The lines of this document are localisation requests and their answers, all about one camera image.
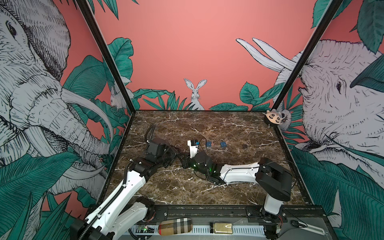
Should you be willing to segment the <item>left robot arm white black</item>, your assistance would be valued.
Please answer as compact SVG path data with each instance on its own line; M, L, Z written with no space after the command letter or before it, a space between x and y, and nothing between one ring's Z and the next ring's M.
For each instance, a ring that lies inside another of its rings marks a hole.
M109 197L85 220L76 219L71 224L72 240L117 240L137 222L155 217L154 202L144 197L138 198L128 210L125 207L159 168L174 162L179 152L163 139L145 141L146 149L126 166L123 180Z

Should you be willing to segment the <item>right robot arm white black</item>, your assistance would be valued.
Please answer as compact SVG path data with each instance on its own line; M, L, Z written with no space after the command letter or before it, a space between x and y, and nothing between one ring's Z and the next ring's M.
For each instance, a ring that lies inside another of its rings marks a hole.
M246 165L228 165L214 163L206 152L179 154L184 169L191 168L200 173L203 179L215 185L229 183L256 183L267 196L260 215L266 223L283 224L283 203L291 200L293 176L289 170L269 158Z

